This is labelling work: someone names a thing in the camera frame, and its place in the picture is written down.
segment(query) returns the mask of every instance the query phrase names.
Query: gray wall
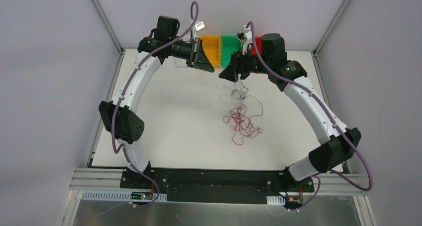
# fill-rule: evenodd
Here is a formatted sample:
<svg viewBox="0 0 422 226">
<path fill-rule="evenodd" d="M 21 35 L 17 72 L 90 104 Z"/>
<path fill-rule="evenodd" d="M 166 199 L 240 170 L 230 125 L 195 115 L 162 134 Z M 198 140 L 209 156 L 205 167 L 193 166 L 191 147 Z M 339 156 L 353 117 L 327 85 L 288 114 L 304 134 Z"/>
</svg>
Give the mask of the gray wall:
<svg viewBox="0 0 422 226">
<path fill-rule="evenodd" d="M 117 51 L 89 0 L 0 0 L 0 23 L 0 225 L 56 225 Z"/>
<path fill-rule="evenodd" d="M 334 112 L 362 132 L 378 225 L 421 225 L 422 0 L 352 0 L 319 63 Z"/>
<path fill-rule="evenodd" d="M 100 0 L 123 47 L 137 47 L 160 15 L 190 24 L 193 0 Z M 280 33 L 288 50 L 315 49 L 342 0 L 196 0 L 198 18 L 207 26 L 198 34 L 235 35 L 248 21 L 256 34 Z"/>
</svg>

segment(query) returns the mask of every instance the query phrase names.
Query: tangled wire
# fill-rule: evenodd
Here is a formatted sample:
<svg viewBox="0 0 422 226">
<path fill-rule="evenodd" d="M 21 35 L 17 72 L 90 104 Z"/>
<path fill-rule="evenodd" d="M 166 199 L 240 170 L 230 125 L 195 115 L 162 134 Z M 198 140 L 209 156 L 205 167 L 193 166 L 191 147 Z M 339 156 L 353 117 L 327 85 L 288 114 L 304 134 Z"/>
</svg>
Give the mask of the tangled wire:
<svg viewBox="0 0 422 226">
<path fill-rule="evenodd" d="M 231 97 L 238 100 L 244 100 L 246 98 L 254 98 L 261 104 L 261 111 L 262 114 L 260 115 L 253 115 L 251 117 L 246 117 L 246 112 L 248 108 L 245 104 L 241 104 L 239 107 L 233 108 L 229 111 L 229 115 L 223 117 L 223 121 L 230 125 L 230 129 L 234 130 L 234 135 L 231 140 L 236 145 L 242 145 L 244 143 L 245 137 L 254 138 L 258 134 L 263 133 L 264 130 L 259 126 L 254 127 L 251 119 L 254 116 L 262 116 L 264 114 L 262 103 L 256 99 L 254 96 L 247 95 L 246 93 L 249 91 L 247 87 L 243 85 L 242 82 L 237 82 L 234 84 L 234 89 L 231 92 Z M 235 137 L 237 134 L 241 135 L 241 142 L 236 142 Z"/>
</svg>

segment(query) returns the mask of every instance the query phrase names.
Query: white work surface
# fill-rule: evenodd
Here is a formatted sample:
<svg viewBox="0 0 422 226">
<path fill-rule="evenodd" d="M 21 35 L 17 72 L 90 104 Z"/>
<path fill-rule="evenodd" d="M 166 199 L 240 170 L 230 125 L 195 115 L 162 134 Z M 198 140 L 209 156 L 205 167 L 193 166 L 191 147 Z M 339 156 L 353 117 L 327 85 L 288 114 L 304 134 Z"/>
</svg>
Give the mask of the white work surface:
<svg viewBox="0 0 422 226">
<path fill-rule="evenodd" d="M 114 91 L 130 72 L 136 49 L 127 49 Z M 288 59 L 299 61 L 308 72 L 320 96 L 317 74 L 310 52 L 288 52 Z M 264 115 L 252 123 L 264 132 L 232 142 L 234 131 L 223 117 L 242 102 L 231 98 L 234 83 L 214 73 L 176 67 L 170 57 L 151 79 L 141 98 L 137 115 L 145 122 L 141 137 L 152 167 L 282 170 L 307 156 L 319 146 L 305 117 L 293 102 L 267 79 L 265 74 L 251 74 L 244 80 L 263 104 Z M 246 116 L 261 114 L 261 105 L 248 98 Z M 103 127 L 92 166 L 125 167 L 123 153 L 114 154 L 111 134 Z"/>
</svg>

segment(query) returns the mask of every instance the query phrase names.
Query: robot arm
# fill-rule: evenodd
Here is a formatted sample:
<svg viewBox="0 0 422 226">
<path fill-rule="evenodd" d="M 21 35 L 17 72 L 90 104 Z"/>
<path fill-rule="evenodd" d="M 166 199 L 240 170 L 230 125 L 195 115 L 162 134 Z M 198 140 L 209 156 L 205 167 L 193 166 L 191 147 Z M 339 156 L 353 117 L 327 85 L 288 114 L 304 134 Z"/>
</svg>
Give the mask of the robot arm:
<svg viewBox="0 0 422 226">
<path fill-rule="evenodd" d="M 193 26 L 195 31 L 200 27 Z M 145 92 L 146 86 L 161 64 L 169 56 L 185 59 L 189 67 L 213 72 L 214 68 L 207 59 L 200 38 L 194 38 L 186 43 L 178 38 L 177 32 L 180 23 L 177 19 L 160 16 L 157 28 L 151 31 L 151 35 L 143 38 L 139 42 L 138 54 L 131 69 L 131 75 L 127 76 L 125 83 L 114 95 L 110 102 L 102 101 L 99 106 L 101 118 L 107 131 L 112 131 L 112 121 L 114 120 L 114 135 L 119 144 L 126 147 L 126 152 L 131 159 L 131 163 L 143 171 L 148 165 L 148 159 L 143 152 L 141 141 L 139 140 L 145 124 L 136 115 L 140 98 Z"/>
<path fill-rule="evenodd" d="M 282 188 L 298 185 L 301 180 L 317 173 L 325 173 L 350 159 L 354 151 L 337 129 L 332 126 L 328 115 L 312 97 L 312 95 L 318 96 L 318 94 L 314 91 L 314 87 L 307 77 L 307 72 L 299 62 L 287 60 L 284 39 L 275 33 L 263 35 L 261 37 L 261 57 L 278 75 L 305 86 L 312 91 L 311 94 L 296 85 L 274 77 L 262 66 L 258 57 L 250 51 L 252 34 L 249 28 L 244 26 L 244 29 L 236 36 L 243 43 L 243 49 L 232 53 L 229 65 L 220 73 L 219 77 L 237 82 L 239 75 L 240 79 L 243 80 L 250 73 L 267 74 L 268 79 L 276 84 L 280 91 L 284 92 L 296 104 L 310 123 L 321 144 L 321 146 L 311 151 L 308 156 L 283 171 L 283 175 L 287 176 L 287 181 L 284 181 Z M 357 128 L 349 129 L 331 110 L 329 110 L 329 113 L 334 117 L 336 124 L 351 142 L 357 145 L 361 138 L 359 130 Z"/>
</svg>

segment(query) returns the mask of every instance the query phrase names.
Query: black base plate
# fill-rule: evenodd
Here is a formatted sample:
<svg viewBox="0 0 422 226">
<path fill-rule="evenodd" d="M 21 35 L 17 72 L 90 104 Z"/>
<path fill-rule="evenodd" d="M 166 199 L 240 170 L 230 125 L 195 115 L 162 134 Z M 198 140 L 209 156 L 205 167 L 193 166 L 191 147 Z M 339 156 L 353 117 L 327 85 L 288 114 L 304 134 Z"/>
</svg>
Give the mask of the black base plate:
<svg viewBox="0 0 422 226">
<path fill-rule="evenodd" d="M 202 170 L 151 168 L 144 173 L 154 179 L 167 201 L 226 203 L 226 204 L 267 204 L 267 196 L 278 196 L 278 191 L 313 192 L 311 178 L 291 189 L 281 189 L 284 181 L 281 171 L 243 170 Z M 151 189 L 152 184 L 140 174 L 124 170 L 120 187 L 125 189 Z"/>
</svg>

